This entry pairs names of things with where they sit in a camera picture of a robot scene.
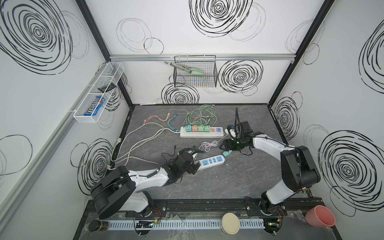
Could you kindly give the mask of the short blue power strip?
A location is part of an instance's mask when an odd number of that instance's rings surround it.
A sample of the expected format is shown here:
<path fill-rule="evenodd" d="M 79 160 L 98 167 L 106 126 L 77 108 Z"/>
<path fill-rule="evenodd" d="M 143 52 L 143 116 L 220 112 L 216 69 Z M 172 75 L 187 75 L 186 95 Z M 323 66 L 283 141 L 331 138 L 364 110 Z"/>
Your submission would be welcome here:
<path fill-rule="evenodd" d="M 224 164 L 226 161 L 223 155 L 217 155 L 206 159 L 195 161 L 195 164 L 200 164 L 198 171 L 209 169 Z"/>

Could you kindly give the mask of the long colourful power strip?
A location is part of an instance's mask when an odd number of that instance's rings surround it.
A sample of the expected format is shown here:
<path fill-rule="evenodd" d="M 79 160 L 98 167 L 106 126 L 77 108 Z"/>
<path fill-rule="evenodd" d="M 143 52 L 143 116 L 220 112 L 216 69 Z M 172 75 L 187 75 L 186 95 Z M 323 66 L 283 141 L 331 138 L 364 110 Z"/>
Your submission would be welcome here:
<path fill-rule="evenodd" d="M 220 139 L 224 137 L 224 129 L 222 127 L 211 127 L 211 131 L 208 132 L 186 132 L 186 127 L 181 127 L 181 138 L 202 138 L 202 139 Z"/>

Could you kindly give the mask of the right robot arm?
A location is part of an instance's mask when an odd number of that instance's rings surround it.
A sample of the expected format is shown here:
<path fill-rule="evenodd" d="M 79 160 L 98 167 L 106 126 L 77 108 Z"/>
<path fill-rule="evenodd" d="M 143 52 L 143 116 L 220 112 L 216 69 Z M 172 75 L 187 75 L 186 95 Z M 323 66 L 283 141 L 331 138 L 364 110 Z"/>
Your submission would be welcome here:
<path fill-rule="evenodd" d="M 270 138 L 262 132 L 253 132 L 248 122 L 229 125 L 224 132 L 230 138 L 221 143 L 221 150 L 233 152 L 246 147 L 255 148 L 281 163 L 282 179 L 261 196 L 259 206 L 264 215 L 272 215 L 286 199 L 321 181 L 319 170 L 307 147 L 295 147 Z"/>

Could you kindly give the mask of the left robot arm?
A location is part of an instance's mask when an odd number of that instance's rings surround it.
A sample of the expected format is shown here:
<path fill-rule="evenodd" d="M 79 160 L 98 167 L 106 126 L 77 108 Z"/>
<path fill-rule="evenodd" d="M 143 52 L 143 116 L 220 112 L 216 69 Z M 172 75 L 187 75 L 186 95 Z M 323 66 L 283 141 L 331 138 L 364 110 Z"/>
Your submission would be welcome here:
<path fill-rule="evenodd" d="M 182 149 L 173 162 L 152 170 L 129 171 L 125 166 L 112 170 L 90 190 L 99 219 L 107 219 L 121 211 L 149 215 L 154 201 L 146 189 L 175 184 L 184 173 L 194 175 L 201 166 L 195 161 L 198 153 L 204 151 Z"/>

